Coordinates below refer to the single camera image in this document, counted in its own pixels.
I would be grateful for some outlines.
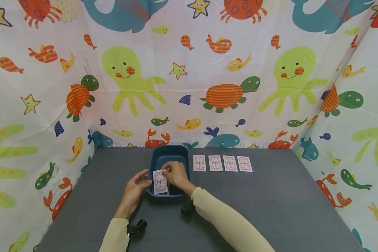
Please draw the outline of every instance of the beige long-sleeve shirt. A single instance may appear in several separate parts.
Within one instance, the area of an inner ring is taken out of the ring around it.
[[[237,252],[274,252],[266,239],[237,211],[198,187],[191,199],[196,211],[210,221]],[[99,252],[125,252],[129,243],[128,220],[113,218]]]

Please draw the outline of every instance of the blue container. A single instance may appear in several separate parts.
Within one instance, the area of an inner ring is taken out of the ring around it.
[[[161,170],[162,166],[168,161],[178,161],[185,166],[186,174],[190,181],[189,174],[189,154],[188,150],[181,145],[164,145],[154,149],[151,157],[148,178],[154,181],[153,172]],[[179,201],[184,198],[185,193],[174,185],[170,185],[169,195],[154,195],[154,184],[147,187],[147,192],[157,201]]]

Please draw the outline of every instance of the hand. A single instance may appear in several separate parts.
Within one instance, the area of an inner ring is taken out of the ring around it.
[[[151,180],[141,181],[147,178],[147,172],[148,169],[144,169],[127,182],[122,201],[115,212],[114,218],[129,219],[136,210],[140,196],[145,193],[146,188],[152,183]]]

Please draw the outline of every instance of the gray tabletop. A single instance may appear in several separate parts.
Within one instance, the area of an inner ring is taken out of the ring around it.
[[[93,156],[38,252],[97,252],[126,182],[148,168],[153,149],[101,148]],[[253,173],[193,172],[197,155],[249,156]],[[353,234],[294,152],[272,149],[189,149],[191,180],[249,220],[276,252],[363,252]],[[144,196],[131,218],[147,221],[128,251],[232,252],[197,213],[181,215],[183,203]]]

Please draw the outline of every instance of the green turtle head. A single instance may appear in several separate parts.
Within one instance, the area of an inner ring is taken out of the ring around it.
[[[95,91],[99,88],[97,78],[89,74],[84,75],[84,77],[81,79],[81,85],[86,87],[88,91]]]
[[[260,85],[260,79],[257,76],[251,76],[246,78],[240,85],[244,90],[244,93],[255,92]]]
[[[361,107],[364,103],[364,98],[360,93],[357,93],[356,91],[347,91],[344,93],[341,93],[339,95],[340,98],[340,106],[349,108],[349,109],[357,109]]]

